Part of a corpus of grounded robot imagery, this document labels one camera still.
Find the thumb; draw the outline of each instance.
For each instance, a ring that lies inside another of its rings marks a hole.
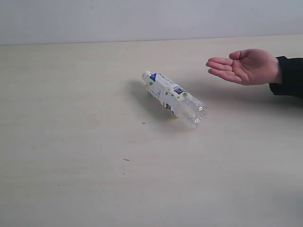
[[[249,51],[250,51],[250,50],[236,51],[236,52],[234,52],[234,53],[231,53],[231,54],[229,55],[229,58],[230,58],[230,59],[233,59],[233,60],[243,59],[243,58],[247,57]]]

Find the finger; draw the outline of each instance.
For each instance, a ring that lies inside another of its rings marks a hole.
[[[232,65],[233,60],[229,58],[210,58],[208,61],[216,62],[222,65]]]
[[[232,71],[232,66],[230,65],[222,65],[216,62],[208,61],[206,66],[213,68],[215,70],[222,70],[222,71]]]
[[[241,79],[239,77],[235,76],[235,74],[231,71],[221,71],[221,70],[209,69],[208,72],[210,74],[218,76],[226,81],[237,83],[237,84],[241,83]]]
[[[244,51],[236,51],[236,52],[231,53],[229,55],[229,57],[234,60],[243,59],[243,58],[247,57],[249,51],[250,51],[249,49],[244,50]]]

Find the blue logo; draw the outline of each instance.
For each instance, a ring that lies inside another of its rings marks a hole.
[[[153,80],[154,82],[156,82],[156,75],[157,74],[155,73],[150,76],[150,79]]]

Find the clear plastic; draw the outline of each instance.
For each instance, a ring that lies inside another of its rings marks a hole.
[[[146,71],[143,73],[142,78],[143,80],[148,84],[148,79],[151,77],[151,72]],[[174,86],[178,86],[177,84],[174,84],[171,80],[169,80],[167,77],[162,76],[163,78],[167,79],[167,81],[171,82]],[[157,86],[157,89],[164,92],[164,89],[167,88],[165,85],[159,84]],[[153,97],[158,99],[161,103],[163,103],[163,100],[160,100],[158,96],[155,96],[151,94]],[[182,100],[174,101],[174,103],[171,106],[174,106],[174,108],[171,110],[173,114],[175,114],[185,125],[187,125],[189,128],[196,128],[197,125],[201,122],[203,118],[206,116],[207,107],[198,99],[193,97],[192,95],[188,95],[184,97]]]

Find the white wall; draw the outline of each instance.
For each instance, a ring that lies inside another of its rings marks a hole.
[[[0,0],[0,44],[303,34],[302,0]]]

